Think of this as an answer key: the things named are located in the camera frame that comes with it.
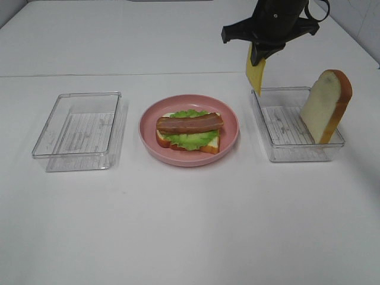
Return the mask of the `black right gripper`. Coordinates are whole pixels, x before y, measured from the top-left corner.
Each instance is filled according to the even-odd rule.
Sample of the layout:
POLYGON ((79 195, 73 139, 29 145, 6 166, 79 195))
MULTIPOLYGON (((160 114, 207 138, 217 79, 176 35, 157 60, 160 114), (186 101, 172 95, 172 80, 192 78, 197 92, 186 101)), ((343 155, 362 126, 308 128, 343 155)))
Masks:
POLYGON ((307 6, 304 0, 258 1, 251 17, 222 28, 222 41, 252 42, 251 64, 257 66, 262 59, 281 51, 283 44, 318 31, 316 20, 300 17, 307 6))

